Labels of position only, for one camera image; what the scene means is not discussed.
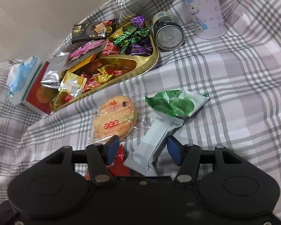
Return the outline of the pale grey snack packet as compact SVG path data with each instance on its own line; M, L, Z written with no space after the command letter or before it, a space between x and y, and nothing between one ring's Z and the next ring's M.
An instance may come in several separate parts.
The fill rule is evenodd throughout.
M152 112L151 126L134 152L124 161L124 166L143 176L157 176L156 163L165 147L165 139L184 124L184 120Z

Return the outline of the round rice cracker packet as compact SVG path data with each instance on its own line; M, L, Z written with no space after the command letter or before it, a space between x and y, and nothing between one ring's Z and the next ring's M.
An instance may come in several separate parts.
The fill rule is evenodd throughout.
M90 143L106 143L116 135L122 141L137 120L137 110L131 98L117 95L103 103L92 120Z

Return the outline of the green white snack packet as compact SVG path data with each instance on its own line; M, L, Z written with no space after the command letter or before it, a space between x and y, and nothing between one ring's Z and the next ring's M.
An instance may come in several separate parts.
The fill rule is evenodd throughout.
M184 89L166 90L153 97L145 97L146 103L155 111L179 118L191 117L208 100L209 94L195 94Z

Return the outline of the red snack packet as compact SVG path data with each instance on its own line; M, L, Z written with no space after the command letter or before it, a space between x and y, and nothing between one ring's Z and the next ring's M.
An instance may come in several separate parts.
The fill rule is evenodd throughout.
M127 167L124 166L125 160L125 152L122 145L119 146L119 150L117 152L116 158L114 162L107 166L112 178L117 176L129 176L129 170Z

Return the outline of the red orange pastry box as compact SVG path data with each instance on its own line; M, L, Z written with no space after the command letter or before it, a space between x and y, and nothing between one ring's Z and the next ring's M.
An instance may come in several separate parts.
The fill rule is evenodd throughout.
M45 62L39 68L22 100L23 105L42 116L48 116L51 113L49 100L44 95L44 87L41 84L48 65L49 62Z

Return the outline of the silver foil snack packet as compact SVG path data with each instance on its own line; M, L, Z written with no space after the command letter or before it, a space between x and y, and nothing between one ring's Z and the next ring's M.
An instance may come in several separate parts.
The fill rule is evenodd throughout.
M69 54L69 52L58 52L52 56L41 80L43 87L52 89L60 87L61 73L64 70Z

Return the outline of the orange long snack bar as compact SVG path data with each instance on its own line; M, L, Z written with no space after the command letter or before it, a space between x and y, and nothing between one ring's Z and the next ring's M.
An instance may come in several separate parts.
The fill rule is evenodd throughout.
M80 70L82 67L86 66L87 64L93 62L94 60L96 60L98 57L98 53L92 54L90 56L88 56L87 58L85 58L84 60L81 60L80 62L78 62L77 64L75 64L74 66L70 67L69 69L63 71L61 73L61 77L64 77L66 72L71 72L71 73L75 73L76 71Z

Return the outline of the pink snack packet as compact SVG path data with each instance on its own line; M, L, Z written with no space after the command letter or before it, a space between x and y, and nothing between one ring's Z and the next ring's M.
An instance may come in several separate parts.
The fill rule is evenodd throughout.
M107 40L92 40L92 41L85 43L83 46L77 48L74 52L69 54L67 63L70 63L72 60L89 52L92 49L95 49L98 46L101 46L102 44L104 44L106 42L107 42Z

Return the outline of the gold snack tray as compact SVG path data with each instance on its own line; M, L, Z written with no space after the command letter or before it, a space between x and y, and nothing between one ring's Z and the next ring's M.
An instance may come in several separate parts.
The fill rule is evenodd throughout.
M145 56L139 56L139 55L124 55L124 54L114 54L114 55L107 55L107 56L99 56L99 60L101 62L101 65L116 65L121 66L124 70L127 70L128 72L117 77L114 79L111 79L110 81L104 83L103 85L91 89L84 94L81 94L77 97L75 97L73 100L62 103L62 98L66 96L64 93L56 93L55 97L50 102L50 109L54 112L76 102L79 101L85 97L88 97L98 91L101 91L103 89L106 89L109 86L115 85L117 83L126 81L130 78L133 78L135 76L139 76L141 74L144 74L150 70L155 69L158 63L159 59L159 50L154 38L153 30L149 29L149 38L152 45L152 55L145 57Z

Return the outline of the blue tissue pack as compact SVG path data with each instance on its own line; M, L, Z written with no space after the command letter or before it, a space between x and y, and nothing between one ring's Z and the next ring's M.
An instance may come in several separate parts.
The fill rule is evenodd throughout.
M14 106L17 106L22 102L34 76L41 66L42 60L32 56L11 68L6 84L8 86L9 100Z

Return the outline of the purple wrapped candies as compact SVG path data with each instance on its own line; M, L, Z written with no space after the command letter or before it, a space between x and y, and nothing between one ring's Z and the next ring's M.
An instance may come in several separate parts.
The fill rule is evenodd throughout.
M151 56L153 47L150 40L150 29L146 27L143 15L138 15L131 19L132 25L136 27L136 31L131 36L131 55Z

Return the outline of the dark green drink can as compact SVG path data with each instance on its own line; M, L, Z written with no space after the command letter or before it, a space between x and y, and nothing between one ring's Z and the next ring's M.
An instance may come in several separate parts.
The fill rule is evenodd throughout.
M162 50L173 51L184 44L184 31L172 13L158 12L153 17L152 24L156 43Z

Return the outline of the green wrapped candies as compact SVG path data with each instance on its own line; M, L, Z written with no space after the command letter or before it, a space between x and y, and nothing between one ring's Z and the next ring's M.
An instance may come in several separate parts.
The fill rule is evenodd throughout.
M133 44L137 44L142 39L149 35L149 28L137 28L134 26L129 26L122 35L118 36L113 44L120 48L120 54L127 54L126 50L132 48Z

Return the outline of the black chocolate wafer packet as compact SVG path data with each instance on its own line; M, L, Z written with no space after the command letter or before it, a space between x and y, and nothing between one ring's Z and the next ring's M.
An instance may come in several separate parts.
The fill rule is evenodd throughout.
M107 39L116 29L117 19L74 24L72 26L71 43Z

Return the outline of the purple water bottle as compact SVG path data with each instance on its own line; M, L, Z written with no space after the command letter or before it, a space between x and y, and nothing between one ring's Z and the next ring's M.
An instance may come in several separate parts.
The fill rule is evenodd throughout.
M194 18L196 35L202 39L215 39L225 34L219 0L185 0Z

